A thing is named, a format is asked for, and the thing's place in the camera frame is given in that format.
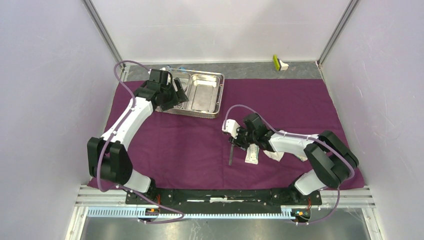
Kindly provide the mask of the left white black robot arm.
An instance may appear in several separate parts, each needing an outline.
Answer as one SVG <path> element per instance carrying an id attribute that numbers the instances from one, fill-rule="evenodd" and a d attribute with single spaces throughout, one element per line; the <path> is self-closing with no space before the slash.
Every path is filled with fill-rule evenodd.
<path id="1" fill-rule="evenodd" d="M 189 100 L 181 79 L 170 71 L 151 69 L 149 79 L 136 90 L 123 81 L 120 84 L 129 92 L 130 100 L 116 122 L 100 137 L 91 137 L 87 143 L 89 173 L 96 179 L 100 191 L 108 188 L 104 181 L 118 188 L 138 192 L 145 204 L 153 203 L 157 190 L 152 179 L 134 169 L 128 147 L 141 125 L 160 108 L 169 110 Z"/>

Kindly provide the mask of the beige gauze roll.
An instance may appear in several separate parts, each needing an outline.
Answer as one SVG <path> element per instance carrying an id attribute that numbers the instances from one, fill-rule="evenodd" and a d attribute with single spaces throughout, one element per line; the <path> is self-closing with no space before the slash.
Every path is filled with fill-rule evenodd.
<path id="1" fill-rule="evenodd" d="M 308 160 L 308 158 L 306 156 L 302 156 L 302 155 L 295 155 L 300 161 L 305 162 Z"/>

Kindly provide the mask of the white sterile packet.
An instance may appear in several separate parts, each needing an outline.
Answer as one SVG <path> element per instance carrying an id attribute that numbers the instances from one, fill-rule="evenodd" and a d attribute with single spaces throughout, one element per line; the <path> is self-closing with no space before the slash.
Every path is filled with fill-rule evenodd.
<path id="1" fill-rule="evenodd" d="M 259 163 L 259 147 L 256 144 L 251 144 L 246 150 L 244 162 L 247 164 L 257 165 Z"/>

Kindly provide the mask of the white gauze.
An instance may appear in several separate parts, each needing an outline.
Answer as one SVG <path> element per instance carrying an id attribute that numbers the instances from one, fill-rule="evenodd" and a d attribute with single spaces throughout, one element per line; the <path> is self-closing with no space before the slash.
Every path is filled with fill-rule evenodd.
<path id="1" fill-rule="evenodd" d="M 277 162 L 280 162 L 285 154 L 284 152 L 271 152 L 266 150 L 264 150 L 263 152 L 268 158 L 275 160 Z"/>

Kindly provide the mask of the steel scalpel handle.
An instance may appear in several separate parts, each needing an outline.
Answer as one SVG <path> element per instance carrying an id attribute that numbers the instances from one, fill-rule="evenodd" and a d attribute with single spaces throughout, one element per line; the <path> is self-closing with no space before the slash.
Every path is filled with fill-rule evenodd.
<path id="1" fill-rule="evenodd" d="M 228 159 L 228 165 L 231 166 L 232 165 L 232 161 L 233 161 L 233 152 L 234 152 L 234 145 L 232 144 L 230 146 L 230 151 L 229 151 L 229 159 Z"/>

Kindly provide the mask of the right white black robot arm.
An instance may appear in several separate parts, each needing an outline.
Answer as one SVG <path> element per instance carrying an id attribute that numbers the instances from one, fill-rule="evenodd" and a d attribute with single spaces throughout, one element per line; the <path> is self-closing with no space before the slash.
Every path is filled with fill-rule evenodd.
<path id="1" fill-rule="evenodd" d="M 302 204 L 309 195 L 325 188 L 337 189 L 354 177 L 359 160 L 332 131 L 320 134 L 299 134 L 276 130 L 258 113 L 251 113 L 240 126 L 225 119 L 221 130 L 230 136 L 229 142 L 246 151 L 257 146 L 270 153 L 288 153 L 306 158 L 312 169 L 300 175 L 289 189 L 289 199 Z"/>

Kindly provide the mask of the metal instrument tray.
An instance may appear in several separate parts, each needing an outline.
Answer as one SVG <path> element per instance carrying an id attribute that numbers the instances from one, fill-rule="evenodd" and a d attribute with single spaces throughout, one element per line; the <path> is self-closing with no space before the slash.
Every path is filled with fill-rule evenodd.
<path id="1" fill-rule="evenodd" d="M 218 116 L 224 90 L 225 76 L 218 72 L 179 68 L 167 70 L 174 78 L 179 78 L 187 102 L 176 105 L 165 112 L 174 115 L 214 119 Z"/>

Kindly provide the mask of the purple cloth wrap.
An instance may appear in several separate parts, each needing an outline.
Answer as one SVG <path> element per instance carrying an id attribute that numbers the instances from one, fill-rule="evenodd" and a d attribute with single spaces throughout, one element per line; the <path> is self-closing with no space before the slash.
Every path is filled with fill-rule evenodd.
<path id="1" fill-rule="evenodd" d="M 311 170 L 292 154 L 280 162 L 258 155 L 245 163 L 246 152 L 233 149 L 222 132 L 229 118 L 242 123 L 258 112 L 275 129 L 297 134 L 334 132 L 347 143 L 327 87 L 321 79 L 227 79 L 216 118 L 153 112 L 133 137 L 128 155 L 133 167 L 155 180 L 157 187 L 194 190 L 284 188 Z"/>

